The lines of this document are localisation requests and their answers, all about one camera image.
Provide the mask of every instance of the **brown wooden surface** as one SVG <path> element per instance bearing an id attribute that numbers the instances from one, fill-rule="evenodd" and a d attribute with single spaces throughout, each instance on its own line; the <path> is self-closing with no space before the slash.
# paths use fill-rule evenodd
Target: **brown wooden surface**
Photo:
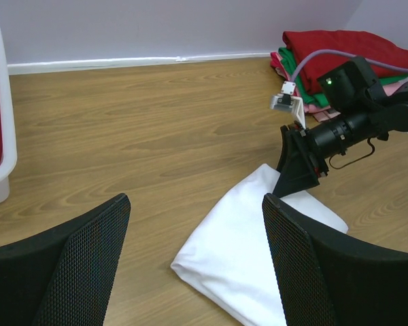
<path id="1" fill-rule="evenodd" d="M 132 202 L 107 326 L 238 325 L 169 269 L 224 193 L 275 166 L 269 109 L 280 79 L 267 59 L 20 75 L 11 78 L 18 164 L 0 204 L 0 245 L 58 225 L 112 196 Z M 350 234 L 408 251 L 408 135 L 332 170 L 310 192 Z M 355 146 L 349 157 L 366 153 Z"/>

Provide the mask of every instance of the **black wire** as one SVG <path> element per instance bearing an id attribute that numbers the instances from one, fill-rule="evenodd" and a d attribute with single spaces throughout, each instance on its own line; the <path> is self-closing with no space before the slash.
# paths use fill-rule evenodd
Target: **black wire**
<path id="1" fill-rule="evenodd" d="M 329 163 L 330 167 L 331 167 L 331 168 L 335 168 L 336 170 L 340 170 L 340 169 L 342 169 L 342 168 L 344 168 L 344 167 L 346 167 L 346 166 L 348 166 L 348 165 L 351 165 L 351 164 L 353 164 L 353 163 L 355 163 L 355 162 L 361 161 L 362 159 L 367 158 L 367 157 L 373 155 L 373 153 L 375 153 L 375 146 L 373 146 L 373 144 L 372 144 L 372 142 L 371 142 L 371 138 L 367 139 L 367 143 L 368 143 L 369 146 L 372 148 L 372 151 L 371 151 L 369 154 L 364 155 L 364 156 L 362 156 L 362 157 L 360 157 L 360 158 L 357 158 L 356 160 L 354 160 L 354 161 L 352 161 L 352 162 L 349 162 L 349 163 L 347 163 L 347 164 L 345 164 L 345 165 L 343 165 L 343 166 L 339 166 L 339 167 L 335 167 L 335 166 L 333 166 L 333 164 L 331 163 L 332 158 L 335 156 L 335 155 L 333 155 L 333 156 L 331 156 L 331 157 L 329 158 L 329 160 L 328 160 L 328 163 Z"/>

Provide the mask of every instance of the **plastic bin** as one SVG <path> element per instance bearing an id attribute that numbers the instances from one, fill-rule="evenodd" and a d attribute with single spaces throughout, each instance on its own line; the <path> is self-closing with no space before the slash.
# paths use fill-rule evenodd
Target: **plastic bin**
<path id="1" fill-rule="evenodd" d="M 9 174 L 16 164 L 16 137 L 14 124 L 14 110 L 12 107 L 11 88 L 9 74 L 7 72 L 7 62 L 5 47 L 0 30 L 0 119 L 1 134 L 3 141 L 3 157 L 0 164 L 0 202 L 3 202 L 10 192 Z"/>

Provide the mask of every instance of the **cable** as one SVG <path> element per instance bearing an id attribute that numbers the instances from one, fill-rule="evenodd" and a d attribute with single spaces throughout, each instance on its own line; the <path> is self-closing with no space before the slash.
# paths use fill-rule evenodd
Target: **cable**
<path id="1" fill-rule="evenodd" d="M 315 56 L 318 56 L 320 54 L 335 54 L 337 56 L 345 56 L 346 58 L 353 58 L 357 55 L 352 54 L 352 53 L 348 53 L 348 52 L 342 52 L 342 51 L 338 51 L 338 50 L 327 50 L 327 49 L 323 49 L 323 50 L 317 50 L 315 52 L 310 53 L 308 56 L 306 56 L 304 58 L 304 60 L 301 61 L 301 63 L 296 67 L 296 69 L 294 70 L 292 77 L 290 78 L 291 82 L 294 82 L 296 77 L 298 77 L 299 72 L 301 71 L 301 69 L 307 64 L 307 62 L 309 62 L 312 58 L 314 58 Z M 382 67 L 382 68 L 386 68 L 389 70 L 394 70 L 394 71 L 399 71 L 401 73 L 408 73 L 408 69 L 407 68 L 400 68 L 400 67 L 396 67 L 396 66 L 392 66 L 392 65 L 387 65 L 386 63 L 382 63 L 376 60 L 371 60 L 366 58 L 368 63 L 371 63 L 372 65 L 378 66 L 378 67 Z"/>
<path id="2" fill-rule="evenodd" d="M 329 160 L 328 160 L 329 166 L 330 166 L 331 168 L 336 169 L 336 170 L 340 170 L 340 169 L 342 169 L 342 168 L 344 168 L 344 167 L 346 167 L 346 166 L 348 166 L 348 165 L 351 165 L 351 164 L 353 164 L 353 163 L 355 163 L 355 162 L 361 161 L 363 158 L 367 158 L 367 157 L 373 155 L 373 153 L 375 153 L 375 146 L 373 146 L 373 144 L 372 144 L 372 142 L 371 142 L 371 139 L 372 139 L 372 138 L 367 139 L 367 143 L 369 144 L 369 146 L 370 146 L 371 149 L 372 149 L 372 151 L 371 151 L 369 154 L 364 155 L 364 156 L 361 156 L 360 158 L 357 158 L 356 160 L 353 160 L 352 162 L 349 162 L 349 163 L 347 163 L 347 164 L 345 164 L 345 165 L 343 165 L 343 166 L 339 166 L 339 167 L 333 166 L 333 163 L 331 163 L 331 160 L 332 160 L 333 157 L 335 156 L 335 155 L 333 155 L 333 156 L 331 156 L 331 157 L 329 158 Z"/>

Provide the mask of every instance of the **green cloth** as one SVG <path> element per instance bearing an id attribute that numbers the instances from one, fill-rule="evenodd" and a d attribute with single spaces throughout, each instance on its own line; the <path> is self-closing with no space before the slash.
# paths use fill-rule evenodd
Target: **green cloth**
<path id="1" fill-rule="evenodd" d="M 283 65 L 285 70 L 290 75 L 292 75 L 294 73 L 294 70 L 296 69 L 296 61 L 294 59 L 293 52 L 290 51 L 288 48 L 279 48 L 278 53 L 282 57 L 281 64 Z M 408 77 L 408 75 L 385 77 L 385 78 L 380 78 L 379 81 L 384 86 L 384 85 L 396 83 L 399 80 L 402 80 L 406 77 Z M 326 99 L 324 93 L 317 93 L 314 95 L 308 94 L 307 91 L 305 90 L 304 85 L 302 84 L 302 80 L 301 80 L 301 77 L 299 77 L 299 75 L 298 77 L 296 77 L 296 80 L 294 82 L 298 88 L 299 94 L 301 95 L 304 103 L 314 104 L 318 107 L 327 107 L 329 105 L 328 100 Z"/>

